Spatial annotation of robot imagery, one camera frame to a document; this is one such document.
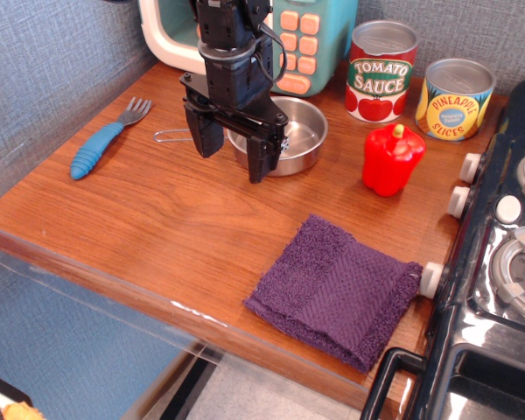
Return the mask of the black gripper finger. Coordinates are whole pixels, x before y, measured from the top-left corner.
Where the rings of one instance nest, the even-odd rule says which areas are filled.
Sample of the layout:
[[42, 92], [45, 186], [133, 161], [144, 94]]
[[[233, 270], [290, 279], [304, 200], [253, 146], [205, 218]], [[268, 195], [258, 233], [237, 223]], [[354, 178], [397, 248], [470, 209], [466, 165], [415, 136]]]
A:
[[277, 142], [253, 136], [247, 140], [248, 177], [251, 184], [258, 184], [277, 168], [281, 154]]
[[185, 118], [197, 152], [203, 158], [210, 158], [224, 144], [223, 128], [214, 121], [213, 112], [196, 107], [191, 101], [185, 102]]

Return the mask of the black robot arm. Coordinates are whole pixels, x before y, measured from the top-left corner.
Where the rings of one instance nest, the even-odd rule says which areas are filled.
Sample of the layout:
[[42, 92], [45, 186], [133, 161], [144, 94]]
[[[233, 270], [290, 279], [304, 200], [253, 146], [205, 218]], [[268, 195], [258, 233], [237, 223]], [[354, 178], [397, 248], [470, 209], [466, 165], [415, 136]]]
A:
[[271, 99], [273, 45], [280, 38], [265, 24], [268, 1], [194, 1], [199, 54], [205, 74], [185, 73], [185, 116], [197, 152], [209, 158], [224, 131], [246, 138], [249, 180], [260, 183], [277, 168], [288, 116]]

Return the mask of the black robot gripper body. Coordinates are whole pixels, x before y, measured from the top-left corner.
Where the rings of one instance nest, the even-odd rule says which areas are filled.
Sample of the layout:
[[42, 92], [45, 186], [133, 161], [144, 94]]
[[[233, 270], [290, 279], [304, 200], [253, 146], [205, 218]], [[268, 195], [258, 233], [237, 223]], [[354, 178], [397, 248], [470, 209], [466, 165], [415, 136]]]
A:
[[184, 102], [213, 112], [213, 120], [224, 129], [247, 139], [266, 138], [287, 147], [284, 134], [288, 117], [271, 99], [275, 82], [272, 45], [245, 45], [230, 51], [202, 45], [206, 73], [185, 73]]

